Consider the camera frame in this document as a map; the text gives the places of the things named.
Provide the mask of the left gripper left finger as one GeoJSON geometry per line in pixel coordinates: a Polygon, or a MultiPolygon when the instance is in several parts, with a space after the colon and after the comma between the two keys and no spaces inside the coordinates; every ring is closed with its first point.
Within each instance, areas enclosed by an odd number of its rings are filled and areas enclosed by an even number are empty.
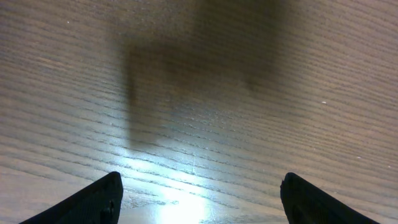
{"type": "Polygon", "coordinates": [[[110,172],[21,224],[117,224],[122,198],[121,174],[110,172]]]}

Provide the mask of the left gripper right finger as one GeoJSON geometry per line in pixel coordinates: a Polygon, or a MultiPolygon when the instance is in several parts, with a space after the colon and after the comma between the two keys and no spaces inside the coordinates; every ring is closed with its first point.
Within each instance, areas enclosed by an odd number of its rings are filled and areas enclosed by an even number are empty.
{"type": "Polygon", "coordinates": [[[280,186],[289,224],[378,224],[293,172],[280,186]]]}

